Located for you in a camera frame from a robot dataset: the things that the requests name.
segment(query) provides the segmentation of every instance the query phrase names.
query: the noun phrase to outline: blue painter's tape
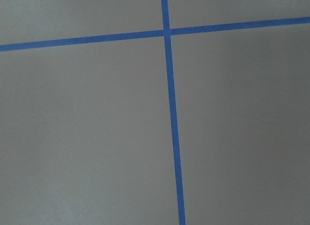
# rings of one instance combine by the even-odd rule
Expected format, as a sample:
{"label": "blue painter's tape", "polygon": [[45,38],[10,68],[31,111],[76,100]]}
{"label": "blue painter's tape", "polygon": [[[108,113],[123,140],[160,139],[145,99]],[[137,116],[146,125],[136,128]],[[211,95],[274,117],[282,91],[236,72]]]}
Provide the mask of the blue painter's tape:
{"label": "blue painter's tape", "polygon": [[263,28],[263,27],[296,25],[296,24],[305,24],[305,23],[310,23],[310,17],[275,19],[275,20],[244,22],[244,23],[230,23],[230,24],[209,25],[209,26],[200,26],[200,27],[189,27],[189,28],[175,28],[175,29],[171,29],[171,35],[214,32],[214,31],[222,31],[222,30]]}
{"label": "blue painter's tape", "polygon": [[38,42],[20,43],[11,45],[0,45],[0,51],[4,52],[4,51],[13,51],[21,49],[30,49],[30,48],[78,45],[78,44],[108,42],[116,40],[141,39],[141,38],[150,38],[159,36],[163,36],[163,30],[140,31],[140,32],[122,33],[122,34],[98,35],[89,37],[61,39],[61,40],[48,40],[48,41],[38,41]]}
{"label": "blue painter's tape", "polygon": [[172,63],[172,48],[171,48],[171,30],[169,23],[169,8],[168,0],[161,0],[163,27],[164,27],[164,41],[166,53],[166,66],[167,66],[167,80],[168,80],[168,93],[169,93],[169,106],[170,106],[170,121],[172,132],[172,146],[174,156],[174,172],[177,192],[177,203],[179,212],[179,224],[185,225],[185,209],[184,209],[184,196],[183,196],[183,181],[181,170],[181,156],[179,144],[178,121],[176,113],[174,77],[173,77],[173,63]]}

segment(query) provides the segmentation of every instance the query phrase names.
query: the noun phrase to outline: gray surface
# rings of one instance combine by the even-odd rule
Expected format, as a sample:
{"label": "gray surface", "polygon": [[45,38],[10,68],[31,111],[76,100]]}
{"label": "gray surface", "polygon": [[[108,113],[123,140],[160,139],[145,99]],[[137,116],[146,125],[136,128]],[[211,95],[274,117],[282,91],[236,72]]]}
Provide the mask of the gray surface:
{"label": "gray surface", "polygon": [[178,224],[163,47],[0,54],[1,225]]}
{"label": "gray surface", "polygon": [[0,44],[157,29],[160,0],[0,0]]}
{"label": "gray surface", "polygon": [[309,34],[173,37],[187,224],[310,224]]}
{"label": "gray surface", "polygon": [[169,0],[172,28],[310,16],[310,0]]}

